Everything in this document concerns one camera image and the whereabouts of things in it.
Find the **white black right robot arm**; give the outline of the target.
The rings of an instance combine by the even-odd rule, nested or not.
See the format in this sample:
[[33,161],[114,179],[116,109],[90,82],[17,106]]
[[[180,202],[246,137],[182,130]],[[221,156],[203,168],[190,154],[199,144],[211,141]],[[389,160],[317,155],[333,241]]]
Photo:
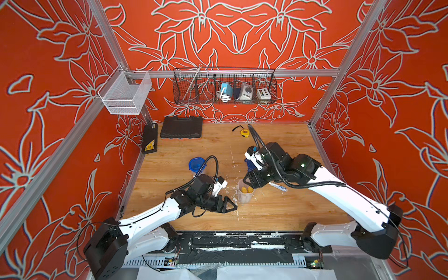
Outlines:
[[386,260],[399,238],[403,210],[373,201],[345,184],[312,157],[299,154],[292,158],[276,142],[245,152],[255,168],[244,183],[259,189],[271,182],[292,189],[308,189],[329,200],[351,218],[345,224],[307,224],[301,235],[304,250],[317,253],[329,246],[356,247],[371,257]]

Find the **small toothpaste tube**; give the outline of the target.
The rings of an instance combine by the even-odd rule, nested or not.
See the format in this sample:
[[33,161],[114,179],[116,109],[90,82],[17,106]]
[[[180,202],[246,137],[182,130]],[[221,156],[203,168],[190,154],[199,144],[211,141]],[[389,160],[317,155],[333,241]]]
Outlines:
[[273,183],[273,182],[269,182],[269,185],[275,187],[278,190],[281,190],[282,192],[287,192],[288,191],[288,189],[286,187],[284,187],[282,185],[279,185],[279,184],[276,184],[276,183]]

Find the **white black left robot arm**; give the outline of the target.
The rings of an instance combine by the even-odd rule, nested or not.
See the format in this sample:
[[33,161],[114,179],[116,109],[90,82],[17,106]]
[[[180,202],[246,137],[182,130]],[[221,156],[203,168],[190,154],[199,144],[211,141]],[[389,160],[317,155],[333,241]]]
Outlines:
[[146,253],[171,251],[178,235],[170,223],[196,208],[220,214],[237,210],[229,197],[219,193],[227,185],[221,176],[201,174],[186,186],[168,191],[164,202],[143,213],[101,222],[83,249],[94,279],[107,280],[124,263]]

